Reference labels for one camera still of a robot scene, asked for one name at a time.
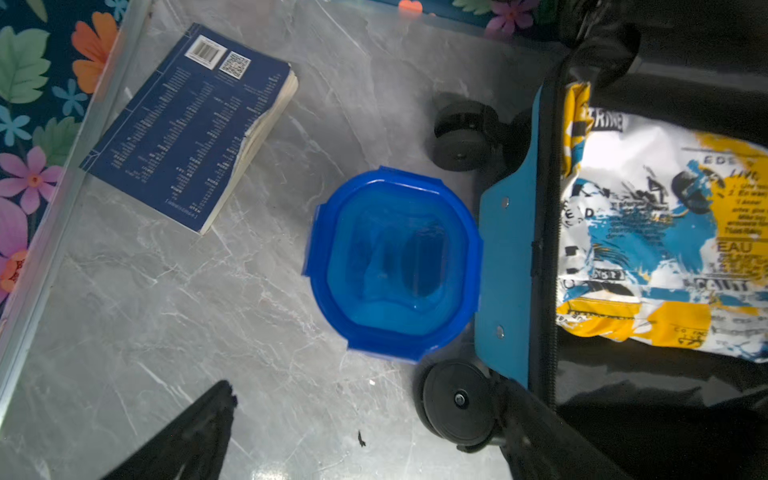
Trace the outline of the clear container blue lid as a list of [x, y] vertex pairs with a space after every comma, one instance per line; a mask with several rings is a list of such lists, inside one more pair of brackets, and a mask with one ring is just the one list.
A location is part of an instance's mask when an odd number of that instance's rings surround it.
[[381, 167], [317, 207], [303, 274], [348, 349], [417, 363], [477, 311], [482, 255], [472, 214], [441, 180]]

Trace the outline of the aluminium cage frame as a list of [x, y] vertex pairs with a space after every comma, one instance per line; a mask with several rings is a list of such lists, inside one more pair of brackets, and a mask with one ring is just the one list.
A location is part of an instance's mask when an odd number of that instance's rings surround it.
[[38, 228], [30, 237], [28, 257], [19, 270], [20, 281], [4, 301], [1, 314], [2, 420], [8, 417], [14, 390], [61, 264], [68, 224], [86, 178], [79, 164], [114, 118], [116, 104], [124, 96], [124, 83], [154, 6], [153, 1], [129, 3], [113, 51], [107, 59], [105, 72], [99, 79], [95, 96], [85, 110], [83, 123], [65, 157], [61, 180], [57, 183], [52, 201], [43, 214], [37, 217]]

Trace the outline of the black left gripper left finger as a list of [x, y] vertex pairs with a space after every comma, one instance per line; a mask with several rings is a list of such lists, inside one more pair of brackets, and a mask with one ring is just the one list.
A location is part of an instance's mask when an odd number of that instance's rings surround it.
[[218, 381], [105, 477], [217, 480], [237, 405], [232, 385]]

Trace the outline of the dark blue paperback book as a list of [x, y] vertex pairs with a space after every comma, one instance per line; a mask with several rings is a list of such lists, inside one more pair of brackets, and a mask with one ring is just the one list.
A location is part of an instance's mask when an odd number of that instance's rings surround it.
[[194, 23], [80, 167], [203, 235], [297, 89], [289, 63]]

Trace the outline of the white yellow teal printed garment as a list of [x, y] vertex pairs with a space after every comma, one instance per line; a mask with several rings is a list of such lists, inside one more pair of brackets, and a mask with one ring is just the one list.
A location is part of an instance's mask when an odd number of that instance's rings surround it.
[[556, 320], [767, 359], [767, 151], [564, 95]]

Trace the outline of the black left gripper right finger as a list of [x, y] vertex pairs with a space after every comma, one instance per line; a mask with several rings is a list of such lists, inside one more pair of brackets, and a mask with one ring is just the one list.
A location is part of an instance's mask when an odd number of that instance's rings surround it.
[[627, 479], [629, 475], [515, 380], [494, 385], [501, 447], [514, 479]]

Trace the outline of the blue hard-shell suitcase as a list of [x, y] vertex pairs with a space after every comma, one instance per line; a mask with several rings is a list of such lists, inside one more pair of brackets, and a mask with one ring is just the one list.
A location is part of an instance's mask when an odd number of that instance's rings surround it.
[[766, 3], [465, 9], [569, 52], [510, 121], [436, 115], [484, 254], [475, 356], [422, 370], [422, 424], [515, 479], [765, 478]]

